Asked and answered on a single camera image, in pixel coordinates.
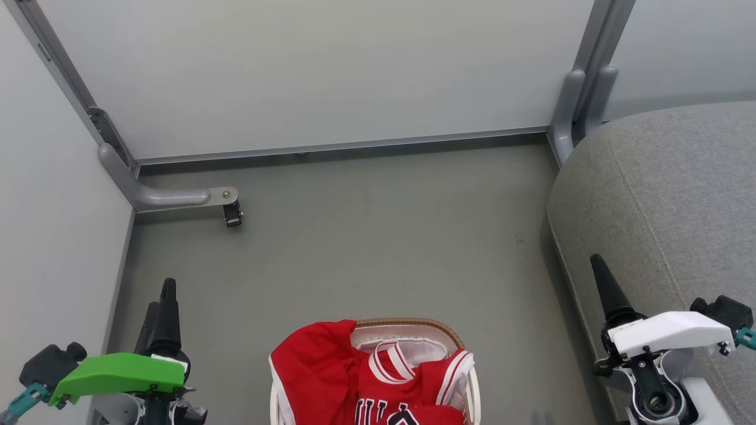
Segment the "brown woven trim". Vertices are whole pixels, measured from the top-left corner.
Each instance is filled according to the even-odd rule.
[[[440,321],[426,318],[377,318],[357,321],[357,327],[386,326],[392,324],[419,324],[423,326],[434,327],[441,332],[446,333],[451,338],[451,340],[454,341],[454,344],[457,345],[457,348],[465,348],[465,345],[462,343],[462,340],[459,338],[457,333]]]

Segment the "gray ottoman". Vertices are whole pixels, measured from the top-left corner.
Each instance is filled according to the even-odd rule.
[[[701,296],[756,307],[756,102],[643,113],[572,153],[549,199],[553,236],[597,358],[604,322],[589,257],[600,253],[633,307],[687,310]],[[756,352],[696,353],[736,424],[756,424]],[[611,392],[615,413],[627,399]]]

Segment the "gray floor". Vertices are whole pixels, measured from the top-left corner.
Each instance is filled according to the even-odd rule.
[[[140,216],[111,351],[179,283],[192,400],[210,424],[268,422],[268,354],[313,321],[417,316],[475,354],[484,423],[608,423],[545,221],[556,175],[542,136],[169,167],[157,187],[233,185],[220,212]]]

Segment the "red basketball jersey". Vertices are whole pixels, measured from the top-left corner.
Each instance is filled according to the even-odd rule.
[[[271,354],[286,425],[462,425],[460,405],[473,355],[412,367],[401,343],[352,347],[354,321],[304,327]]]

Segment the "jersey logo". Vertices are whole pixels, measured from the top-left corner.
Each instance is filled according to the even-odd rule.
[[[376,406],[376,414],[373,416],[373,406]],[[386,407],[389,403],[386,400],[378,400],[376,403],[373,399],[357,400],[357,409],[355,410],[355,425],[376,425],[383,419],[386,413]],[[420,425],[409,411],[407,403],[399,403],[399,411],[391,414],[387,419],[387,425]]]

